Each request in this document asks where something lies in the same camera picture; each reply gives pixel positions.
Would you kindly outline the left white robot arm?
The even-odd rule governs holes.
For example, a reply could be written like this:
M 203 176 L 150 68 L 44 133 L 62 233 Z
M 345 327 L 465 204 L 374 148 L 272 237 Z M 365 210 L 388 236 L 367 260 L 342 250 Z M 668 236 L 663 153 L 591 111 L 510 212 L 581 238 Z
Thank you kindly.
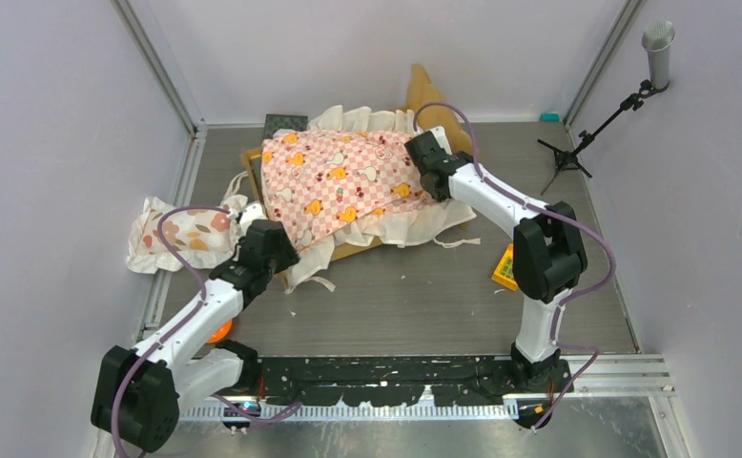
M 237 255 L 212 272 L 200 292 L 171 320 L 132 348 L 113 346 L 102 358 L 91 410 L 93 426 L 117 445 L 146 453 L 171 438 L 181 414 L 229 387 L 251 393 L 259 380 L 255 350 L 224 341 L 197 360 L 197 351 L 221 326 L 267 288 L 299 255 L 281 223 L 256 219 Z

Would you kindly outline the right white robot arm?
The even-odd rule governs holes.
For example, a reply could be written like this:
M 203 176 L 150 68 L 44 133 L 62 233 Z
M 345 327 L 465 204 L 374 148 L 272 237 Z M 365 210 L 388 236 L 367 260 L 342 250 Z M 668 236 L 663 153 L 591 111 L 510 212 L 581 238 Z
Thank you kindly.
M 405 145 L 425 192 L 437 201 L 469 205 L 511 236 L 512 275 L 524 295 L 519 333 L 510 350 L 512 382 L 535 391 L 560 365 L 557 344 L 564 300 L 587 269 L 576 217 L 564 202 L 549 205 L 490 174 L 467 153 L 452 154 L 443 129 Z

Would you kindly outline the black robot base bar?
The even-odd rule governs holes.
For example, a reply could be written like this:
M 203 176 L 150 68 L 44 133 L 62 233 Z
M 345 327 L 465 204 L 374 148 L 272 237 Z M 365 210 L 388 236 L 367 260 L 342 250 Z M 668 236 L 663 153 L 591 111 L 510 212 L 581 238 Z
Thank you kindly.
M 526 394 L 514 421 L 543 427 L 558 398 L 572 389 L 568 361 L 553 354 L 528 363 L 511 356 L 263 357 L 222 396 L 270 406 L 299 404 L 299 412 L 334 415 L 342 408 L 393 410 L 427 402 L 442 412 L 455 407 L 502 406 L 504 397 Z

